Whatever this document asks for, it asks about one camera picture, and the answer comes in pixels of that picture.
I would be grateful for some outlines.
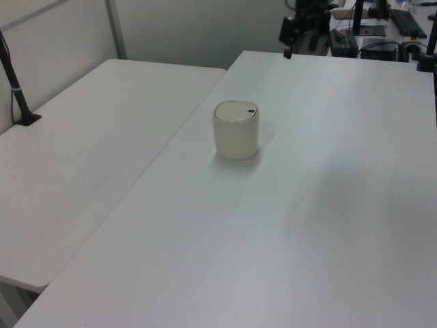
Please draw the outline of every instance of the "tabletop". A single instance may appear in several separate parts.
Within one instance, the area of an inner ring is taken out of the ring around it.
[[[16,327],[435,327],[436,167],[432,74],[245,51]]]
[[[112,59],[0,136],[0,281],[41,292],[224,70]]]

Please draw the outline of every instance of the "small cup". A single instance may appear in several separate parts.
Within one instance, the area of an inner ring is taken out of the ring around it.
[[[212,116],[217,153],[226,159],[249,159],[258,149],[259,108],[249,101],[225,101]]]

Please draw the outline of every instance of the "white desk surface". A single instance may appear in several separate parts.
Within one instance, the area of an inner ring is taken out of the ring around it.
[[[230,99],[248,161],[215,155]],[[436,170],[431,74],[244,52],[16,328],[434,328]]]
[[[0,136],[0,281],[43,290],[223,74],[109,60]]]

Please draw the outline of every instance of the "black equipment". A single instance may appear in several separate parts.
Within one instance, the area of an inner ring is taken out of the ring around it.
[[[21,110],[21,119],[15,124],[29,126],[39,120],[41,115],[34,114],[29,110],[27,106],[27,102],[23,91],[21,90],[20,83],[16,77],[14,68],[12,67],[11,57],[9,54],[8,47],[6,45],[5,38],[0,31],[0,60],[3,64],[3,68],[5,69],[6,76],[8,77],[9,83],[11,85],[11,90],[15,95],[16,102]]]
[[[436,56],[434,51],[436,50],[437,43],[437,20],[432,23],[431,34],[429,35],[428,47],[426,53],[421,56],[421,59],[417,63],[417,70],[420,72],[435,72],[436,70]]]
[[[285,17],[282,22],[279,41],[289,48],[284,50],[284,57],[291,58],[294,46],[305,32],[311,31],[308,49],[315,51],[320,36],[329,32],[328,0],[297,0],[296,14],[293,18]]]
[[[414,19],[410,12],[405,10],[390,9],[391,19],[395,23],[399,33],[403,36],[417,34],[420,39],[426,39],[426,33]]]

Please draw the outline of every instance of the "wire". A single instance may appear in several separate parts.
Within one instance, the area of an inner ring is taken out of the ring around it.
[[[396,42],[396,41],[375,42],[375,43],[372,43],[372,44],[368,44],[367,46],[364,46],[363,48],[358,50],[358,53],[361,53],[362,50],[367,50],[367,49],[374,48],[375,46],[380,46],[380,45],[383,45],[383,44],[397,44],[396,51],[398,51],[399,47],[401,46],[401,44]]]
[[[11,90],[11,118],[12,118],[12,124],[15,125],[14,120],[14,92]]]
[[[355,4],[352,6],[352,8],[349,9],[349,11],[348,11],[348,13],[346,14],[345,17],[348,17],[348,16],[349,16],[350,18],[352,17],[352,10],[354,9]],[[334,29],[337,29],[338,26],[340,25],[340,23],[341,23],[342,21],[344,21],[344,18],[342,18],[342,19],[338,22],[337,26],[336,26]]]
[[[423,43],[417,42],[417,41],[407,41],[404,44],[420,44],[421,46],[424,46],[426,49],[428,49],[428,46],[425,46]]]

